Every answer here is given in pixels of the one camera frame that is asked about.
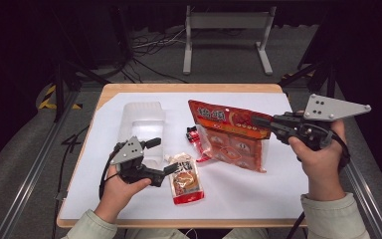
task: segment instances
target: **snack bag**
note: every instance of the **snack bag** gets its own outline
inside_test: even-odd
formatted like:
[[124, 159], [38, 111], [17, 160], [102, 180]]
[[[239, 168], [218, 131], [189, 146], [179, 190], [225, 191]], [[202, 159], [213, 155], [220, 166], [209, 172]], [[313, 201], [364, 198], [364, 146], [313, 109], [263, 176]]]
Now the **snack bag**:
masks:
[[195, 159], [186, 153], [170, 156], [169, 164], [178, 162], [178, 169], [169, 174], [173, 202], [184, 204], [204, 198]]
[[257, 172], [266, 172], [263, 165], [268, 152], [268, 128], [256, 127], [252, 117], [272, 117], [249, 110], [188, 101], [202, 150], [211, 158]]

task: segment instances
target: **person's left hand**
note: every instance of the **person's left hand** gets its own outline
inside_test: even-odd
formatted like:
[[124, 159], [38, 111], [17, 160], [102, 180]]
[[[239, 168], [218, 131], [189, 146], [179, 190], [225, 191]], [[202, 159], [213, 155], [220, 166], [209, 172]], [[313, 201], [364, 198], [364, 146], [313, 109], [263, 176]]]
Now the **person's left hand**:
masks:
[[[111, 165], [107, 169], [107, 176], [116, 174], [116, 167]], [[125, 183], [119, 176], [109, 179], [104, 185], [104, 193], [95, 209], [95, 215], [108, 223], [114, 223], [116, 217], [137, 192], [150, 185], [151, 180], [144, 178], [131, 184]]]

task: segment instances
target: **plastic packaging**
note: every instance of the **plastic packaging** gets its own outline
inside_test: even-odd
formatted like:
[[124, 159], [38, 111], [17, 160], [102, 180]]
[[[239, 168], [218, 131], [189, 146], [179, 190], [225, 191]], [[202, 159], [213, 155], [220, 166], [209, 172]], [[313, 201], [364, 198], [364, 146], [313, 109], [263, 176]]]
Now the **plastic packaging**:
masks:
[[178, 162], [178, 169], [169, 174], [173, 202], [184, 204], [204, 198], [204, 190], [195, 159], [187, 153], [167, 158], [169, 164]]
[[139, 140], [160, 137], [162, 143], [145, 151], [142, 163], [147, 167], [161, 169], [163, 161], [163, 128], [165, 113], [159, 102], [129, 103], [123, 107], [118, 141], [137, 136]]
[[266, 172], [264, 163], [268, 153], [271, 131], [258, 128], [251, 118], [272, 117], [244, 109], [188, 102], [201, 150], [211, 158], [257, 172]]

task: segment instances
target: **person's right hand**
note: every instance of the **person's right hand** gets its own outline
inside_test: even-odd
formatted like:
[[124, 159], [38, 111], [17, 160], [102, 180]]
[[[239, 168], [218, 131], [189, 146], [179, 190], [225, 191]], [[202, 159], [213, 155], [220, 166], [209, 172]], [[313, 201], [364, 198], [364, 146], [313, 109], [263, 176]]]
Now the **person's right hand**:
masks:
[[[345, 127], [341, 119], [333, 122], [331, 129], [346, 142]], [[337, 141], [333, 140], [331, 145], [319, 151], [311, 150], [296, 137], [290, 137], [288, 142], [301, 159], [302, 169], [308, 176], [309, 199], [332, 201], [345, 196], [337, 170], [342, 153], [342, 147]]]

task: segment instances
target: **white metal frame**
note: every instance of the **white metal frame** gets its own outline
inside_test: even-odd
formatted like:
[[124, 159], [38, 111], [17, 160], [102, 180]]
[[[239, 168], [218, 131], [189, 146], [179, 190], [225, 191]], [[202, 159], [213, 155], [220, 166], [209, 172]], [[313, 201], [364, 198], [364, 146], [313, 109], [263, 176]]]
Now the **white metal frame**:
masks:
[[252, 13], [232, 13], [232, 12], [192, 12], [191, 7], [187, 6], [186, 14], [186, 46], [184, 57], [183, 73], [191, 74], [192, 42], [191, 29], [208, 28], [234, 28], [234, 29], [263, 29], [263, 39], [256, 42], [256, 48], [262, 60], [266, 75], [273, 73], [268, 55], [266, 54], [266, 43], [272, 29], [275, 18], [276, 7], [271, 7], [270, 12]]

